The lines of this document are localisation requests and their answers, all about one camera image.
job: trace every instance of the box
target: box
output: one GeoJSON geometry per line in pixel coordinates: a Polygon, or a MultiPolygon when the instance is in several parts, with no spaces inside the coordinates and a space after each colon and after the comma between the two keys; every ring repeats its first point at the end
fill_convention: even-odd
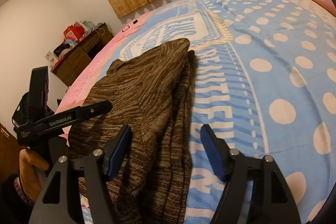
{"type": "Polygon", "coordinates": [[[49,66],[50,66],[51,68],[52,68],[53,66],[55,66],[55,64],[56,64],[57,61],[58,61],[57,56],[56,56],[53,52],[50,52],[50,51],[45,55],[45,58],[46,58],[46,60],[48,60],[49,66]]]}

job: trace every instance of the red bag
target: red bag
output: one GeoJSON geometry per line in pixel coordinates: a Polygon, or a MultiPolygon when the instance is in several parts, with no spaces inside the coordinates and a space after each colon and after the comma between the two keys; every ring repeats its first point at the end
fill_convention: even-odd
{"type": "Polygon", "coordinates": [[[66,38],[72,41],[78,42],[78,40],[84,34],[84,28],[82,26],[77,27],[77,26],[71,25],[63,33],[66,38]]]}

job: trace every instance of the brown striped sweater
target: brown striped sweater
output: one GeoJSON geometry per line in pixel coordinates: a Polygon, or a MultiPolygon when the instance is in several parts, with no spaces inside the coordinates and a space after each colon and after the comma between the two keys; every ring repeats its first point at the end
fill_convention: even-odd
{"type": "MultiPolygon", "coordinates": [[[[129,157],[112,182],[110,196],[122,223],[184,221],[192,162],[189,124],[196,60],[185,38],[165,42],[141,56],[115,60],[84,105],[109,100],[113,109],[72,126],[70,155],[87,155],[132,128],[129,157]]],[[[80,181],[81,190],[85,184],[80,181]]]]}

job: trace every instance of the metal screw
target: metal screw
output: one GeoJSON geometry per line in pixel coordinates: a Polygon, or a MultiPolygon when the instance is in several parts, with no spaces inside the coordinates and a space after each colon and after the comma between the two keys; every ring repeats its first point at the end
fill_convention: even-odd
{"type": "Polygon", "coordinates": [[[61,157],[58,158],[58,161],[59,161],[60,163],[64,163],[64,162],[66,162],[67,160],[68,160],[68,158],[67,158],[66,156],[61,156],[61,157]]]}
{"type": "Polygon", "coordinates": [[[232,156],[237,156],[237,155],[239,155],[239,150],[238,149],[230,149],[230,154],[232,156]]]}
{"type": "Polygon", "coordinates": [[[272,162],[273,161],[273,157],[270,156],[270,155],[266,155],[265,156],[265,160],[266,160],[266,162],[272,162]]]}
{"type": "Polygon", "coordinates": [[[97,156],[100,156],[101,154],[103,154],[103,150],[101,149],[96,149],[94,150],[93,154],[97,157],[97,156]]]}

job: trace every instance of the bed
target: bed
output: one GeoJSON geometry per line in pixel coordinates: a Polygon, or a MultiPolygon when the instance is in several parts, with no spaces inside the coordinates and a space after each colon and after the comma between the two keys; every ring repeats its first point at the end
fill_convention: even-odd
{"type": "MultiPolygon", "coordinates": [[[[204,123],[247,156],[272,155],[306,223],[336,182],[335,34],[336,18],[311,0],[177,0],[126,25],[77,78],[58,112],[82,105],[115,59],[186,37],[198,72],[184,223],[210,223],[224,189],[201,144],[204,123]]],[[[250,184],[241,221],[251,190],[250,184]]],[[[92,223],[84,197],[82,208],[92,223]]]]}

